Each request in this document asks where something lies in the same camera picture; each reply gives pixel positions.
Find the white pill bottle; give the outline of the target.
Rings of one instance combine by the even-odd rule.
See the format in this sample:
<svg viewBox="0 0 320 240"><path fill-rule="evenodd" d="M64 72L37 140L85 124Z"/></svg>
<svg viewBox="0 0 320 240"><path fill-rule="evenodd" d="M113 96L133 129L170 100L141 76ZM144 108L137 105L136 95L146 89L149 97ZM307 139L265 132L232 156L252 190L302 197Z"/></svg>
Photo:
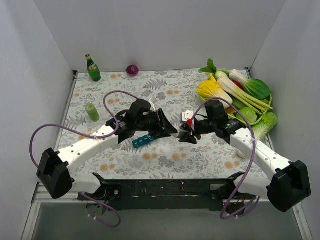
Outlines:
<svg viewBox="0 0 320 240"><path fill-rule="evenodd" d="M181 139L182 138L182 135L183 135L183 133L182 132L178 132L178 133L174 133L174 134L172 134L172 136L174 137L174 138L177 138L177 139Z"/></svg>

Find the teal pill organizer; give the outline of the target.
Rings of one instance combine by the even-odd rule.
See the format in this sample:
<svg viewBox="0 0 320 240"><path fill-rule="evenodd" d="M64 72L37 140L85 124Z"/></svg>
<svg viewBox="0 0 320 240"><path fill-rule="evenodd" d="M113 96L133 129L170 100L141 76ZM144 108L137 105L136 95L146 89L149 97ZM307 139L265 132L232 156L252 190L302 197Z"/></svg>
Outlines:
<svg viewBox="0 0 320 240"><path fill-rule="evenodd" d="M151 142L153 142L155 139L150 135L150 134L147 134L147 135L144 135L138 139L135 139L132 141L132 145L135 149L138 149L140 147L143 147L145 145L148 145L150 144Z"/></svg>

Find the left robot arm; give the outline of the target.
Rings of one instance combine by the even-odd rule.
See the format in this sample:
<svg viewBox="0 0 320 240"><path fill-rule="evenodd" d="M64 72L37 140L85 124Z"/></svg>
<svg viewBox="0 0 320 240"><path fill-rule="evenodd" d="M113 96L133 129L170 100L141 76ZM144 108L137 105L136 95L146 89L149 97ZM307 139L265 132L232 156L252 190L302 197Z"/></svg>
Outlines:
<svg viewBox="0 0 320 240"><path fill-rule="evenodd" d="M75 170L106 149L133 137L136 132L148 132L154 139L178 134L162 109L137 99L128 110L119 112L94 134L57 151L52 148L44 151L37 176L53 199L69 192L83 192L101 200L107 193L104 179L97 173L86 175Z"/></svg>

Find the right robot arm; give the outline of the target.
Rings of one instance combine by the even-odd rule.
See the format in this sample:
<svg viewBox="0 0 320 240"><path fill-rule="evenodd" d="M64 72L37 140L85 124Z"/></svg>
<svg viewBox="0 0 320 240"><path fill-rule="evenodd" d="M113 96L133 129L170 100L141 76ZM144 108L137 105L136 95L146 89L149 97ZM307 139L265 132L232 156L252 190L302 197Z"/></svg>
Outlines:
<svg viewBox="0 0 320 240"><path fill-rule="evenodd" d="M196 144L204 134L214 133L255 163L267 176L255 179L249 173L239 172L227 179L216 193L227 194L230 199L241 195L264 198L279 211L286 212L311 195L311 186L307 166L300 160L293 162L277 154L263 142L254 137L254 133L241 121L229 119L219 100L206 101L207 116L196 119L196 113L185 111L181 114L180 142Z"/></svg>

